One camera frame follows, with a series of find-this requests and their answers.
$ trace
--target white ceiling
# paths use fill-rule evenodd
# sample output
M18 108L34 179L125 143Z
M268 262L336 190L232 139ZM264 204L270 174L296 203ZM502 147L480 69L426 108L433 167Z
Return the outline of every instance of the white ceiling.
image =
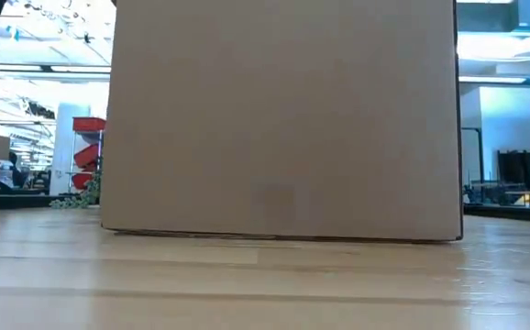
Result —
M109 66L115 16L111 0L7 0L0 17L0 64ZM69 82L0 72L0 121L8 121L0 124L0 135L10 136L20 154L37 152L44 156L39 163L49 163L54 123L27 114L27 104L56 112L60 102L87 103L97 116L105 116L109 83L80 77Z

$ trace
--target red storage rack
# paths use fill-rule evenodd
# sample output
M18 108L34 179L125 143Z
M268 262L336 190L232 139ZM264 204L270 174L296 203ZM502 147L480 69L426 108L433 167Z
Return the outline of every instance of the red storage rack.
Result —
M88 164L98 161L98 148L99 143L96 143L76 153L73 156L75 165L77 165L79 168L84 168Z
M97 132L104 130L106 121L104 119L95 117L74 117L73 131L74 132Z
M76 189L85 189L85 184L93 178L89 173L78 173L72 176L73 186Z
M73 118L72 152L75 153L77 137L83 138L90 146L73 155L72 165L68 172L68 193L72 192L72 186L77 190L85 189L85 184L93 178L93 173L99 170L100 164L98 160L102 155L105 126L106 121L101 118Z

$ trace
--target white wall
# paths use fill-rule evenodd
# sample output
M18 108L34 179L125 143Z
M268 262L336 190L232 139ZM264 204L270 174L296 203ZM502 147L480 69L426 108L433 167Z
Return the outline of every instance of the white wall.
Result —
M497 178L497 150L530 151L530 87L480 88L485 177Z
M463 128L481 128L480 90L478 86L461 84L460 126ZM479 138L476 131L461 130L462 176L463 183L480 179Z

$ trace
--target red bin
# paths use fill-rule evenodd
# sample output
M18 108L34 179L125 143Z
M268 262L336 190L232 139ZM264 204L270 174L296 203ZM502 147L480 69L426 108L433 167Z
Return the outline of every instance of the red bin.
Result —
M76 189L85 189L85 184L93 178L92 174L78 173L72 176L73 186Z
M92 146L83 149L82 151L76 153L73 156L75 164L79 168L83 168L86 165L95 162L98 160L98 143L93 144Z
M104 130L106 121L96 117L74 117L73 131L74 132L97 132Z

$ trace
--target light wood grain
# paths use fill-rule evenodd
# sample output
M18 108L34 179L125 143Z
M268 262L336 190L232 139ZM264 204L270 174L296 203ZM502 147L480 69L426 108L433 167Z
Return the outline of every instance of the light wood grain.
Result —
M115 235L0 212L0 329L530 329L530 223L445 245Z

